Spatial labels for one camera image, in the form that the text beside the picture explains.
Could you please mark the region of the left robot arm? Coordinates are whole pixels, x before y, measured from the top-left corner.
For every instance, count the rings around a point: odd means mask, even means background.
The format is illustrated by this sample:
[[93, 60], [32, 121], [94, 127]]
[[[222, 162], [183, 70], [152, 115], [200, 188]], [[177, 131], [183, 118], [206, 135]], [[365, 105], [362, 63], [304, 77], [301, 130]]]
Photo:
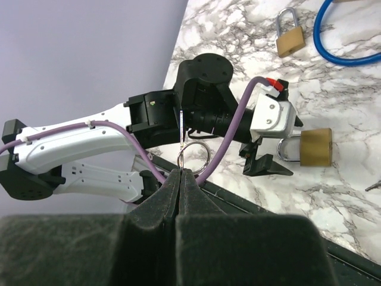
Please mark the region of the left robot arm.
[[[232, 141], [241, 144], [244, 175], [291, 175], [271, 155], [257, 157], [264, 138], [284, 139], [302, 126], [288, 99], [287, 81], [255, 77], [237, 101], [229, 87], [232, 77], [228, 59], [201, 54], [179, 64], [171, 89], [137, 95], [111, 109], [56, 125], [33, 128], [9, 120], [2, 133], [1, 186], [16, 200], [79, 193], [139, 203], [165, 180], [147, 150], [174, 143], [185, 149], [185, 138], [199, 145], [207, 138], [223, 140], [194, 173], [198, 185], [213, 173]], [[148, 170], [118, 172], [82, 163], [83, 158], [120, 150], [137, 151]]]

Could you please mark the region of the silver key with ring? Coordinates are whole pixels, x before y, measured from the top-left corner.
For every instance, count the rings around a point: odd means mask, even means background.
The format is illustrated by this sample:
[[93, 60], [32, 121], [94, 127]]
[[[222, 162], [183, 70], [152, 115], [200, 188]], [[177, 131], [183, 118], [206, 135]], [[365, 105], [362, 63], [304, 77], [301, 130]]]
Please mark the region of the silver key with ring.
[[179, 111], [179, 139], [180, 147], [177, 155], [179, 169], [190, 167], [195, 176], [199, 176], [211, 161], [211, 149], [203, 140], [189, 140], [185, 126], [184, 111]]

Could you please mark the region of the brass padlock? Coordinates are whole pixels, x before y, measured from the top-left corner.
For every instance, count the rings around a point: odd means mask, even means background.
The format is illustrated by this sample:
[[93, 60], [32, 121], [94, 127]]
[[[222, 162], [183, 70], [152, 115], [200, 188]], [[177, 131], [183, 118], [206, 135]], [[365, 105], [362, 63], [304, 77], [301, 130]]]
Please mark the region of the brass padlock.
[[[280, 28], [280, 18], [285, 12], [290, 12], [292, 14], [295, 27], [291, 30], [288, 30], [285, 33], [282, 33]], [[296, 11], [294, 8], [287, 7], [282, 9], [276, 17], [275, 24], [277, 33], [276, 47], [278, 56], [280, 58], [285, 58], [306, 46], [304, 31], [302, 27], [299, 25], [296, 16]]]
[[[299, 158], [289, 158], [282, 153], [283, 144], [290, 139], [299, 139]], [[303, 130], [281, 139], [277, 145], [277, 156], [288, 163], [299, 163], [307, 167], [330, 167], [332, 165], [333, 136], [331, 128]]]

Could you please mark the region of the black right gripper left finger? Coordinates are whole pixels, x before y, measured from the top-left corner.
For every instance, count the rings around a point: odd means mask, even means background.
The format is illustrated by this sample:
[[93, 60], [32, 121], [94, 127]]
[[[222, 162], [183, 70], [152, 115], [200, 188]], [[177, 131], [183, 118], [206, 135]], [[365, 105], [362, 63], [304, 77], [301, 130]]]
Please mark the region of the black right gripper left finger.
[[1, 284], [174, 285], [180, 178], [127, 214], [1, 219]]

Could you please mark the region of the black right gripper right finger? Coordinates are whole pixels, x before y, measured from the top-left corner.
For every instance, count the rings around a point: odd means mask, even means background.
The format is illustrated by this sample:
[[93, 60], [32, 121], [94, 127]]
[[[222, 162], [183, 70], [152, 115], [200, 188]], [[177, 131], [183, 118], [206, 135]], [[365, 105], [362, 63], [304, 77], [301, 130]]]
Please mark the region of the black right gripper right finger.
[[303, 216], [225, 214], [190, 170], [176, 217], [177, 285], [337, 285], [315, 225]]

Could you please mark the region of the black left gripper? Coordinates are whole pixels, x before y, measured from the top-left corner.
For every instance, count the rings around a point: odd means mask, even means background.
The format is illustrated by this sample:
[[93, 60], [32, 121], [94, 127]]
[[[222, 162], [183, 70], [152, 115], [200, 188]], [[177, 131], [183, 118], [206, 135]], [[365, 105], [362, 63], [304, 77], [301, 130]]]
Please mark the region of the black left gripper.
[[[270, 112], [263, 111], [257, 115], [254, 110], [245, 110], [235, 133], [235, 141], [243, 146], [260, 145], [263, 138], [285, 139], [291, 136], [294, 128], [304, 126], [295, 110]], [[284, 175], [292, 176], [293, 172], [273, 160], [273, 155], [266, 154], [256, 159], [248, 157], [243, 168], [245, 176]]]

